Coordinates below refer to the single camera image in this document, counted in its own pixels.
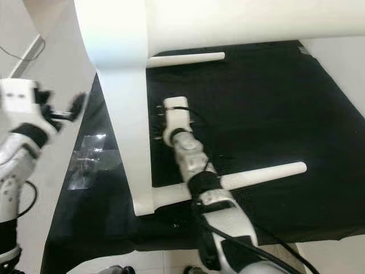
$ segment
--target wire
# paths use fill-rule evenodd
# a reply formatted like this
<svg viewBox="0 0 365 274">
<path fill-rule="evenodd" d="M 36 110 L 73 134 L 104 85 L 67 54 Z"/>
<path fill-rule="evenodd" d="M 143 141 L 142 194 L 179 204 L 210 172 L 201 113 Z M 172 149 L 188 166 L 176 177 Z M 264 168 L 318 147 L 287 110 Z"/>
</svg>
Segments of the wire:
<svg viewBox="0 0 365 274">
<path fill-rule="evenodd" d="M 25 182 L 26 182 L 26 184 L 28 184 L 33 189 L 33 191 L 34 191 L 34 198 L 33 198 L 33 201 L 31 202 L 31 204 L 27 207 L 27 209 L 18 214 L 18 217 L 17 218 L 19 218 L 19 217 L 27 214 L 28 211 L 33 208 L 33 206 L 34 206 L 34 204 L 35 204 L 35 202 L 37 201 L 37 198 L 38 198 L 38 189 L 35 186 L 35 184 L 33 184 L 31 181 L 25 181 Z"/>
<path fill-rule="evenodd" d="M 213 134 L 213 129 L 212 129 L 212 125 L 196 110 L 190 108 L 190 107 L 173 107 L 174 110 L 186 110 L 191 112 L 192 114 L 195 114 L 202 122 L 203 124 L 205 124 L 205 126 L 207 127 L 208 131 L 209 131 L 209 136 L 210 136 L 210 154 L 208 156 L 208 159 L 206 160 L 205 166 L 203 171 L 205 171 L 209 165 L 209 163 L 212 162 L 212 160 L 214 159 L 214 134 Z"/>
<path fill-rule="evenodd" d="M 12 53 L 8 52 L 8 51 L 7 51 L 6 49 L 4 49 L 2 46 L 0 46 L 0 49 L 1 49 L 4 53 L 6 53 L 7 55 L 10 55 L 10 56 L 12 56 L 12 57 L 14 57 L 14 58 L 17 58 L 17 59 L 19 59 L 19 60 L 23 60 L 23 61 L 26 61 L 26 62 L 31 62 L 31 61 L 36 60 L 36 59 L 40 56 L 40 54 L 43 52 L 43 50 L 46 48 L 46 41 L 45 41 L 45 40 L 43 40 L 43 41 L 42 41 L 42 44 L 43 44 L 42 49 L 39 51 L 39 53 L 37 53 L 37 55 L 36 55 L 35 57 L 33 57 L 33 58 L 31 58 L 31 59 L 23 59 L 23 58 L 21 58 L 21 57 L 19 57 L 19 56 L 15 55 L 15 54 L 12 54 Z"/>
<path fill-rule="evenodd" d="M 193 214 L 196 217 L 197 221 L 199 224 L 201 224 L 203 227 L 205 227 L 208 231 L 213 232 L 221 237 L 223 237 L 226 240 L 229 240 L 233 243 L 239 244 L 241 247 L 244 247 L 245 249 L 247 249 L 248 251 L 255 253 L 256 255 L 263 257 L 264 259 L 273 262 L 274 264 L 276 264 L 277 266 L 281 267 L 282 269 L 284 269 L 285 271 L 287 271 L 290 274 L 301 274 L 300 271 L 296 270 L 295 268 L 293 268 L 292 266 L 288 265 L 286 262 L 280 260 L 279 258 L 271 255 L 270 253 L 267 253 L 266 251 L 259 249 L 253 245 L 247 244 L 243 241 L 240 241 L 238 239 L 236 239 L 235 237 L 232 237 L 222 231 L 220 231 L 219 229 L 212 227 L 210 224 L 208 224 L 202 216 L 200 216 L 199 214 L 197 214 L 197 210 L 196 210 L 196 204 L 195 202 L 192 203 L 192 210 L 193 210 Z"/>
<path fill-rule="evenodd" d="M 261 225 L 252 222 L 255 227 L 257 227 L 259 230 L 273 238 L 278 244 L 283 246 L 286 250 L 288 250 L 297 260 L 299 260 L 302 264 L 304 264 L 313 274 L 319 274 L 319 271 L 304 257 L 302 257 L 298 252 L 296 252 L 292 247 L 290 247 L 287 243 L 285 243 L 282 239 L 279 237 L 276 237 L 274 234 L 272 234 L 270 231 L 268 231 L 266 228 L 262 227 Z"/>
</svg>

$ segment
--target white tube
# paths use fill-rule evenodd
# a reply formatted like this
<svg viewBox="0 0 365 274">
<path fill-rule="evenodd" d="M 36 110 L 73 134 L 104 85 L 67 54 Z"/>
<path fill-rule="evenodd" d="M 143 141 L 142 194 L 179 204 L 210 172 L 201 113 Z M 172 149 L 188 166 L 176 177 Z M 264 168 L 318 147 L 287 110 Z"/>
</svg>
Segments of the white tube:
<svg viewBox="0 0 365 274">
<path fill-rule="evenodd" d="M 196 47 L 365 34 L 364 0 L 148 0 L 149 56 Z"/>
<path fill-rule="evenodd" d="M 237 188 L 248 187 L 258 183 L 304 173 L 306 171 L 306 164 L 303 162 L 296 162 L 224 175 L 221 177 L 221 184 L 226 190 L 235 190 Z M 168 204 L 175 204 L 192 198 L 186 183 L 153 188 L 152 195 L 155 210 L 159 207 L 167 206 Z"/>
<path fill-rule="evenodd" d="M 147 68 L 167 67 L 193 63 L 211 62 L 223 60 L 225 53 L 202 53 L 202 54 L 185 54 L 172 56 L 156 56 L 147 60 Z"/>
</svg>

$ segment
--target floor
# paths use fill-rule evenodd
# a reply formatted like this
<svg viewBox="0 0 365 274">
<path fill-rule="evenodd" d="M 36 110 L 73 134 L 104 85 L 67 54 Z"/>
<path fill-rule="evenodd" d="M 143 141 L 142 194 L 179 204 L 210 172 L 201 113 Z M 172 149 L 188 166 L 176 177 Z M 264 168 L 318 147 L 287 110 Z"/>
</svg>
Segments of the floor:
<svg viewBox="0 0 365 274">
<path fill-rule="evenodd" d="M 47 47 L 32 62 L 23 78 L 37 80 L 43 88 L 54 90 L 52 102 L 64 110 L 79 92 L 88 92 L 95 75 L 80 37 L 74 5 L 64 0 L 25 0 L 36 28 L 42 33 Z M 0 109 L 0 136 L 9 129 L 9 121 Z M 38 168 L 30 178 L 39 188 L 36 206 L 19 220 L 18 238 L 23 248 L 18 269 L 39 273 L 44 243 L 56 207 L 63 178 L 68 167 L 80 121 L 66 124 L 60 136 L 43 151 Z M 24 188 L 21 209 L 31 200 L 31 191 Z M 267 247 L 282 258 L 288 255 L 277 247 Z M 111 265 L 131 265 L 138 274 L 179 274 L 187 265 L 201 265 L 197 250 L 132 252 L 122 256 L 94 259 L 71 270 L 71 274 L 96 273 Z"/>
</svg>

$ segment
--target black cloth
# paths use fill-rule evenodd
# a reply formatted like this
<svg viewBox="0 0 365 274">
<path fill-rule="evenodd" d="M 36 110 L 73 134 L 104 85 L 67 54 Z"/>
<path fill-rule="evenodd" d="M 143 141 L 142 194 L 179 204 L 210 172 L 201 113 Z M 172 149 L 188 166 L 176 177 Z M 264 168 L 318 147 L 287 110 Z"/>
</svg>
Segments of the black cloth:
<svg viewBox="0 0 365 274">
<path fill-rule="evenodd" d="M 300 160 L 307 164 L 305 174 L 233 192 L 252 220 L 286 242 L 364 233 L 365 121 L 299 46 L 281 42 L 188 50 L 183 52 L 223 50 L 226 59 L 147 70 L 153 186 L 182 181 L 172 150 L 153 138 L 163 129 L 156 106 L 167 97 L 186 96 L 213 125 L 213 163 L 220 175 Z M 192 118 L 194 134 L 211 151 L 204 124 Z M 105 149 L 117 148 L 96 77 L 75 150 L 85 135 L 98 133 L 107 134 Z M 123 165 L 100 171 L 90 190 L 68 191 L 70 176 L 48 234 L 42 273 L 65 273 L 85 260 L 133 250 L 196 248 L 188 201 L 136 217 Z M 257 232 L 260 244 L 272 243 Z"/>
</svg>

